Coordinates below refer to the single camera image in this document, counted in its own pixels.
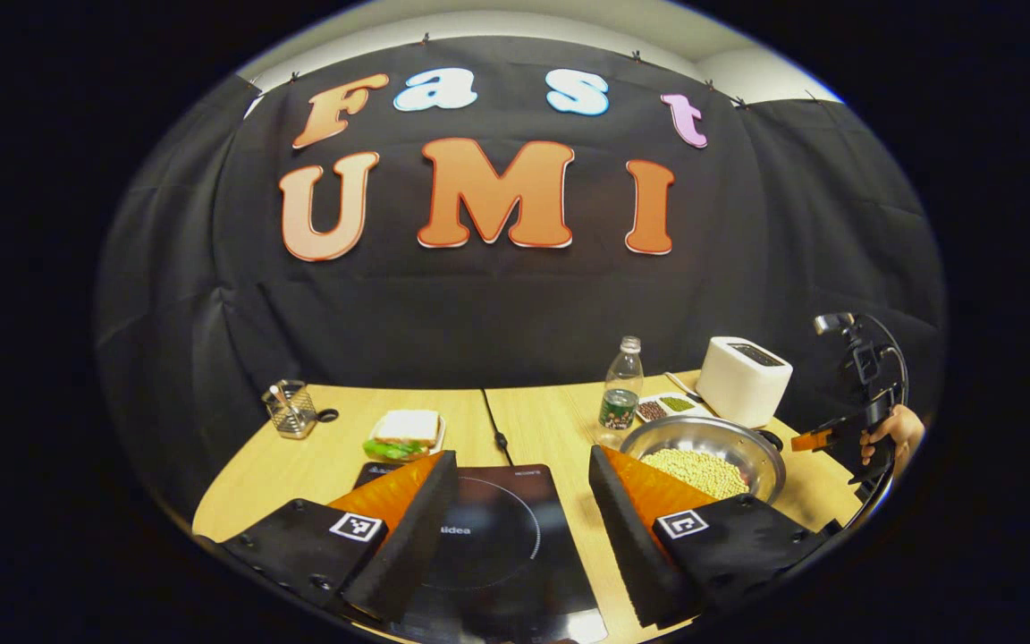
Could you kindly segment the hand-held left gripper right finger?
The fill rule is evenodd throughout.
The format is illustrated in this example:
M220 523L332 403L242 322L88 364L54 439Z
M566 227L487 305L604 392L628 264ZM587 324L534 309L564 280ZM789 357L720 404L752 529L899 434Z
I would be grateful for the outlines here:
M641 626L735 611L842 531L806 530L750 494L714 500L605 445L589 484Z

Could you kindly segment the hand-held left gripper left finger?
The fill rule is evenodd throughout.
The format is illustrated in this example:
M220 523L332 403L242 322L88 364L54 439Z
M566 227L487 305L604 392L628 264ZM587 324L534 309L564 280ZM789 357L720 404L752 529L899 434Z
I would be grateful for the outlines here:
M455 452L441 450L327 504L294 498L222 547L319 610L388 623L424 579L457 488Z

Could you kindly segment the black induction cooktop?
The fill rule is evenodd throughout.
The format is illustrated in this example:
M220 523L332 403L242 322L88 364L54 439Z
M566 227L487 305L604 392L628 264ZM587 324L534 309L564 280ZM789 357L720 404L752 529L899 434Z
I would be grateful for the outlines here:
M460 466L458 496L403 618L418 644L597 644L608 636L544 464Z

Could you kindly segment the steel pot with black handles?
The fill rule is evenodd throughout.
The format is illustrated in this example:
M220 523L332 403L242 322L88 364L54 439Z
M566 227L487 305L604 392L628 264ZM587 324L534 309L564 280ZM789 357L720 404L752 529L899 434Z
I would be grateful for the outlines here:
M621 452L641 457L662 449L689 450L722 457L735 465L749 493L762 502L777 501L786 482L783 440L768 429L751 429L726 419L692 415L667 416L633 429Z

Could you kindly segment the white toaster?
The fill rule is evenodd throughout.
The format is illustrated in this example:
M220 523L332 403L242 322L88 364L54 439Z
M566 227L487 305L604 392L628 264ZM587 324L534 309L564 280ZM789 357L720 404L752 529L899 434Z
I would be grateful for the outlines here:
M721 419L760 428L772 420L792 374L792 364L781 355L735 335L716 335L696 391Z

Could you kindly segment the pile of yellow soybeans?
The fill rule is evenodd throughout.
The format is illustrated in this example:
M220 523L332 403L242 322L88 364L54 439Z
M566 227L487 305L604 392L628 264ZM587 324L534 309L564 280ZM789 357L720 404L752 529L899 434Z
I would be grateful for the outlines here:
M662 449L648 453L641 457L641 462L671 474L716 500L749 493L748 482L737 466L710 453Z

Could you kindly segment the white divided dish of beans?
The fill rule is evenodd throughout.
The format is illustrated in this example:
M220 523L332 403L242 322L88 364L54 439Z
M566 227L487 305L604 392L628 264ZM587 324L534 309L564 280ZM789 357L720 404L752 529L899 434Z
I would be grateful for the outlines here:
M712 419L714 413L710 412L703 404L688 398L682 393L663 393L638 401L636 416L640 421L654 421L656 419L666 419L670 416L688 415Z

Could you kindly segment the clear plastic water bottle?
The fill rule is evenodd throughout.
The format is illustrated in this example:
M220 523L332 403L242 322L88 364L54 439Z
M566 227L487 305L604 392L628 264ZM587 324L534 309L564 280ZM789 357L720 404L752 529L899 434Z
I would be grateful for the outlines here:
M625 431L636 419L640 391L645 383L645 368L640 358L642 343L634 335L625 335L619 343L604 379L598 425L613 431Z

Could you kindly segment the black backdrop cloth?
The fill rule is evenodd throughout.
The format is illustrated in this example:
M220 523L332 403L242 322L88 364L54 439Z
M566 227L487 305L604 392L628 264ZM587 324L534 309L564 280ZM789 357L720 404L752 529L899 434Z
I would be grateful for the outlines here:
M781 415L847 411L812 319L863 311L939 407L931 223L838 99L571 42L401 45L192 107L131 180L93 346L140 476L191 516L281 378L384 388L594 382L622 335L653 370L713 335L793 364Z

